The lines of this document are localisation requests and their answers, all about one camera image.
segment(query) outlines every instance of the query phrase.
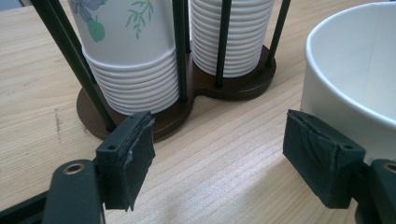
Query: black rod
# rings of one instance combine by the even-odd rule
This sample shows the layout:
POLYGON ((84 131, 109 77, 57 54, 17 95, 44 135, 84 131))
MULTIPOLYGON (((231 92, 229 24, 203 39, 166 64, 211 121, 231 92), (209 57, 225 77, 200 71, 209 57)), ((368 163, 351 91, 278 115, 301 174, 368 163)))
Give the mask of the black rod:
POLYGON ((282 34, 283 25, 285 24, 286 16, 288 15, 290 1, 291 0, 283 0, 282 6, 280 7, 273 40, 271 42, 271 47, 268 52, 267 61, 265 62, 265 66, 267 67, 273 66, 277 45, 279 44, 279 39, 280 39, 280 35, 282 34))
POLYGON ((91 99, 107 130, 112 132, 116 129, 116 124, 108 114, 90 80, 90 73, 85 65, 86 60, 82 56, 81 45, 76 45, 78 38, 59 0, 32 0, 32 4, 75 73, 82 89, 91 99))
POLYGON ((176 42, 177 76, 178 76, 178 100, 187 101, 187 80, 186 80, 186 39, 184 23, 184 0, 173 0, 173 16, 176 42))
POLYGON ((184 43, 186 45, 186 53, 191 52, 190 47, 190 18, 189 18, 189 1, 184 3, 184 43))
POLYGON ((224 63, 225 63, 225 53, 227 49, 228 29, 230 26, 231 4, 232 4, 232 0, 223 0, 221 3, 218 63, 216 66, 216 81, 215 81, 216 87, 222 86, 222 80, 224 75, 224 63))

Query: wood grain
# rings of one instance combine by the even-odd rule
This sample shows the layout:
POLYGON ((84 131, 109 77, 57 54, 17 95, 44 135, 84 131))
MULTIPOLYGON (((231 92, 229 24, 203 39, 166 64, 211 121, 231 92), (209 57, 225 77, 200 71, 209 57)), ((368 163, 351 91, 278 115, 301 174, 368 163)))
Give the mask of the wood grain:
MULTIPOLYGON (((197 97, 187 121, 155 144, 135 210, 106 211, 107 223, 354 223, 356 204, 324 207, 282 155, 282 141, 286 111, 300 107, 306 36, 367 2, 292 1, 267 92, 246 102, 197 97)), ((101 141, 79 120, 78 81, 32 7, 0 12, 0 49, 3 210, 47 190, 58 166, 92 159, 101 141)))

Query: table surface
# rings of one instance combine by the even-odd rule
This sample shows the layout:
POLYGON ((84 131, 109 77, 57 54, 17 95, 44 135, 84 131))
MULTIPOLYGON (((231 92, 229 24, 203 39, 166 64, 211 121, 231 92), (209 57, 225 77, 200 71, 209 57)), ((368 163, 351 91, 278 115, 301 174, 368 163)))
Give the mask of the table surface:
MULTIPOLYGON (((332 14, 368 2, 291 1, 268 91, 244 102, 196 98, 181 128, 154 145, 134 211, 106 211, 107 223, 354 223, 356 203, 322 205, 282 143, 286 113, 300 107, 307 35, 332 14)), ((32 7, 0 12, 0 210, 47 190, 58 166, 94 158, 102 141, 78 118, 80 88, 32 7)))

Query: dark brown wooden base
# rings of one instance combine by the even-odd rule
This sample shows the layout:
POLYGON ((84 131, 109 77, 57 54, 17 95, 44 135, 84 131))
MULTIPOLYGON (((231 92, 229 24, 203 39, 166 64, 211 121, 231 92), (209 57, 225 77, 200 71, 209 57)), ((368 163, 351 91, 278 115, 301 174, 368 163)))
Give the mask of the dark brown wooden base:
MULTIPOLYGON (((275 62, 272 67, 265 66, 267 55, 268 48, 263 46, 259 64, 251 73, 243 77, 224 78, 222 87, 217 88, 215 87, 215 77, 210 76, 198 68, 193 62, 193 55, 188 54, 186 57, 188 100, 184 103, 175 102, 166 110, 153 114, 155 118, 153 127, 154 139, 157 141, 163 139, 177 129, 190 114, 194 104, 194 98, 198 95, 227 101, 249 100, 262 95, 270 85, 276 70, 275 62)), ((121 123, 126 116, 113 110, 106 103, 99 87, 95 85, 95 88, 110 116, 117 124, 121 123)), ((105 139, 109 135, 105 124, 102 122, 84 90, 81 90, 78 95, 77 111, 82 123, 94 136, 105 139)))

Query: stack of paper cups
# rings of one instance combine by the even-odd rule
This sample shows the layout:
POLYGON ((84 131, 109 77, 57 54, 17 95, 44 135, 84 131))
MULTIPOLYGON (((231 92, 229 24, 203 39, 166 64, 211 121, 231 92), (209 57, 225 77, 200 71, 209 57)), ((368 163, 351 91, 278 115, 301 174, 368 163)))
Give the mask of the stack of paper cups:
POLYGON ((158 113, 178 98, 171 1, 69 0, 82 51, 108 104, 158 113))
MULTIPOLYGON (((216 74, 221 0, 191 0, 194 62, 216 74)), ((233 0, 224 64, 225 77, 241 77, 256 68, 275 0, 233 0)))

